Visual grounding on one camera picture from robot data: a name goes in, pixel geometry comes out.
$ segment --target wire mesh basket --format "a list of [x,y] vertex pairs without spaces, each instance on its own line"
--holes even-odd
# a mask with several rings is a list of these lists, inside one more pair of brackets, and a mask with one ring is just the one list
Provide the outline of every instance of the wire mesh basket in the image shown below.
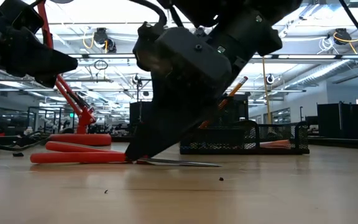
[[181,154],[308,154],[306,122],[257,124],[197,129],[180,142]]

